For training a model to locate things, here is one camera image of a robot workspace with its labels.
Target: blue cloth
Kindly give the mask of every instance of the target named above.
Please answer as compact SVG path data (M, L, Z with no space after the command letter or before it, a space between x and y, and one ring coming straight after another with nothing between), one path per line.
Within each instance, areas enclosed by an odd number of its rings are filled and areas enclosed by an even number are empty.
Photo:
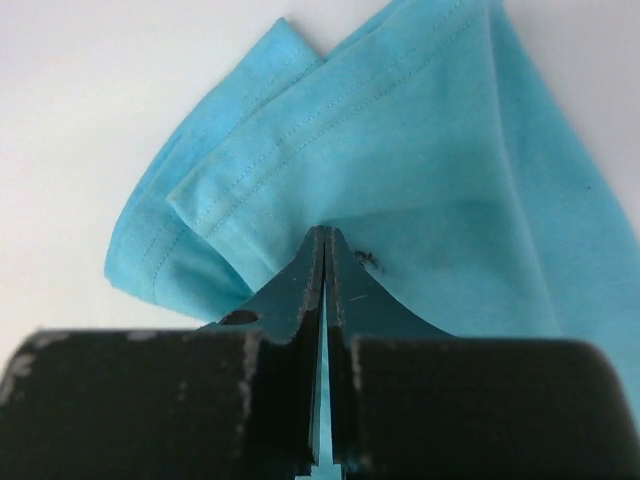
M640 250L500 3L396 1L324 61L280 20L154 160L105 271L215 321L316 224L454 335L599 346L640 419Z

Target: stitched seam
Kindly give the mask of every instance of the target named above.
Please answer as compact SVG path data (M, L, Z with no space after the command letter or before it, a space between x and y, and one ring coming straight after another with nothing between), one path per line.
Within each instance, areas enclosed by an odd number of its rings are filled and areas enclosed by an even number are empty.
M249 110L253 105L255 105L255 103L260 99L260 96L267 90L267 88L272 85L276 79L278 78L278 76L280 75L280 73L282 73L282 71L286 68L286 66L288 66L295 57L297 57L300 52L302 51L302 47L300 49L298 49L293 56L286 62L285 65L283 65L279 70L278 73L276 74L275 77L273 77L273 79L271 80L271 82L263 87L260 91L260 93L255 97L254 101L252 104L250 104L250 106L247 108L247 110ZM298 80L300 80L314 65L316 65L318 63L318 59L315 59L313 62L309 63L309 65L307 65L305 67L305 69L297 76L294 78L294 80L290 83L291 85L295 84L296 82L298 82ZM240 123L240 121L242 120L242 118L244 117L245 114L243 114L242 117L240 117L240 119L238 120L238 122L236 122L233 127L231 127L229 129L229 132L231 132L237 125L238 123ZM138 267L140 267L140 265L142 265L142 262L144 261L144 259L146 258L147 254L149 253L149 251L151 250L151 248L153 247L153 245L156 243L156 240L160 237L160 235L162 234L162 232L164 232L164 230L166 229L167 225L169 225L169 222L171 221L171 219L167 220L164 225L162 225L162 227L160 228L160 230L158 230L158 232L155 234L155 236L153 237L153 240L151 240L151 243L149 244L149 246L146 248L146 250L144 251L144 253L142 254L142 258L140 259L140 263L138 264ZM178 232L178 234L176 235L176 238L174 239L174 241L171 243L171 245L169 246L169 248L167 249L167 252L163 255L163 257L160 259L160 261L158 262L158 265L156 266L156 269L153 272L153 277L151 280L151 296L153 299L153 303L158 303L157 298L156 298L156 279L158 278L158 274L160 273L160 269L162 268L162 265L164 264L164 262L167 260L167 258L169 257L169 255L171 254L171 252L173 251L173 249L176 247L176 245L178 244L178 242L180 241L180 239L184 236L184 234L187 231L187 227L183 227L180 232Z
M467 28L469 28L469 26L474 23L475 21L478 20L479 17L474 18L473 20L470 20L469 22L467 22L460 30L458 30L445 44L443 44L433 55L431 55L431 57L429 57L429 59L423 63L422 65L420 65L419 67L411 70L409 73L407 73L404 77L402 77L400 80L396 81L395 83L392 83L390 86L388 86L387 88L385 88L381 93L379 93L378 95L376 95L373 98L370 98L369 100L367 100L366 102L362 103L360 106L356 107L354 110L352 110L351 112L349 112L349 114L347 114L345 117L341 118L340 120L338 120L337 122L333 123L332 125L330 125L329 127L327 127L325 130L323 130L320 133L317 133L316 135L314 135L312 138L310 138L309 140L307 140L306 142L304 142L300 147L298 147L298 149L296 149L295 152L293 152L289 157L285 158L280 164L278 164L273 170L271 170L255 187L253 187L253 189L242 199L240 200L238 203L236 203L233 207L231 207L231 209L229 210L229 212L227 212L227 214L225 214L220 221L213 226L213 228L211 229L211 231L205 235L205 237L210 237L211 235L213 235L216 230L218 230L222 224L244 203L246 202L251 195L253 195L260 187L262 187L262 185L264 185L264 183L271 178L276 172L278 172L280 169L282 169L282 167L284 167L285 165L288 164L288 162L293 159L298 153L300 153L307 145L309 145L310 143L314 142L315 140L317 140L318 138L322 137L324 134L328 133L330 130L332 130L333 128L335 128L336 126L340 125L341 123L343 123L345 120L348 120L349 118L351 118L352 116L354 116L356 113L362 111L363 109L365 109L366 107L368 107L369 105L371 105L374 101L379 100L380 98L382 98L383 96L387 95L389 92L391 92L395 87L397 87L398 85L400 85L401 83L404 83L405 81L407 81L411 76L413 76L414 74L416 74L417 72L419 72L420 70L422 70L423 68L425 68L427 65L429 65L431 63L431 61L436 58L440 53L442 53L442 51L448 47L449 45L451 45L451 43L458 38Z
M438 28L440 28L449 17L451 17L451 15L453 15L453 12L464 2L465 0L458 0L458 2L451 8L451 10L449 10L444 17L442 17L442 20L440 20L440 22L438 24L436 24L433 27L433 31L436 31ZM377 78L378 76L382 75L383 73L386 73L388 70L391 70L393 67L395 67L398 63L400 63L405 57L407 57L408 55L410 55L411 53L413 53L414 51L418 50L419 48L421 48L420 45L416 45L413 48L410 48L409 50L406 50L403 54L401 54L391 65L389 65L387 68L385 68L384 70L379 71L378 73L375 73L374 75L370 76L369 78L367 78L366 80L364 80L363 82L357 84L355 87L353 87L352 89L344 92L342 95L340 95L338 98L336 98L333 102L329 103L328 105L325 105L323 107L320 107L314 114L312 114L310 117L308 117L306 120L303 120L301 122L299 122L298 124L296 124L291 130L289 130L287 133L285 133L282 137L280 137L276 143L267 151L265 152L262 156L260 156L260 158L258 158L258 160L256 160L255 162L253 162L251 165L249 165L247 167L247 169L242 172L240 174L240 176L224 191L222 191L220 193L220 195L218 195L218 197L214 198L211 202L211 204L209 205L209 207L207 207L207 209L205 210L204 213L202 213L198 219L196 220L195 224L194 224L194 228L197 228L200 223L202 222L202 220L204 220L204 218L209 214L209 212L213 209L213 207L222 199L222 197L224 195L226 195L227 193L229 193L236 185L238 185L255 167L257 167L260 163L262 163L270 154L271 152L273 152L274 150L276 150L280 145L282 145L282 143L291 135L293 135L295 132L297 132L300 127L302 127L303 125L306 125L308 123L310 123L313 119L315 119L316 117L318 117L321 113L323 113L324 111L330 110L331 108L335 107L336 105L338 105L340 102L342 102L345 98L347 98L349 95L352 95L353 93L357 92L358 90L360 90L362 87L364 87L367 83L370 83L371 81L373 81L375 78Z

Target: folded cloth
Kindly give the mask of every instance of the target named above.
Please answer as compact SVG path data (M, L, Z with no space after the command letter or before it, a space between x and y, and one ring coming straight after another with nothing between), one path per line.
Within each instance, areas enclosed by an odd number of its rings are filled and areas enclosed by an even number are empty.
M207 99L125 207L116 286L217 319L337 226L452 334L598 345L640 418L640 250L500 3L396 1L324 63L280 21Z

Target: white surface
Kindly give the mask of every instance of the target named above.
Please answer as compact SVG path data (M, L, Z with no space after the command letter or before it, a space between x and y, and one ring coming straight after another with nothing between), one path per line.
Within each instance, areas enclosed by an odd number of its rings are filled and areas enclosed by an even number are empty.
M182 118L279 16L327 52L386 3L2 0L0 362L43 326L198 325L103 278L129 193ZM507 4L640 231L640 1Z

